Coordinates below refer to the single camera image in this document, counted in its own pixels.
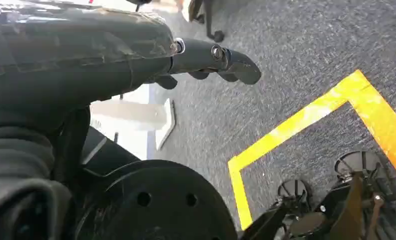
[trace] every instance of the caster wheel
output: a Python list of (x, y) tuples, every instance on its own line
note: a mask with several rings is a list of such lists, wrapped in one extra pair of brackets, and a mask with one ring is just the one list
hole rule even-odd
[(205, 15), (204, 15), (204, 14), (201, 14), (201, 15), (197, 16), (197, 17), (196, 17), (196, 21), (197, 21), (199, 24), (204, 24), (204, 23), (205, 23)]
[(301, 180), (284, 181), (277, 189), (279, 197), (295, 197), (301, 199), (301, 202), (307, 203), (310, 197), (308, 188)]
[(367, 151), (352, 151), (342, 155), (335, 162), (334, 170), (340, 177), (349, 176), (355, 172), (365, 175), (376, 173), (381, 167), (379, 157)]
[(221, 43), (224, 40), (224, 33), (220, 30), (214, 33), (214, 42)]

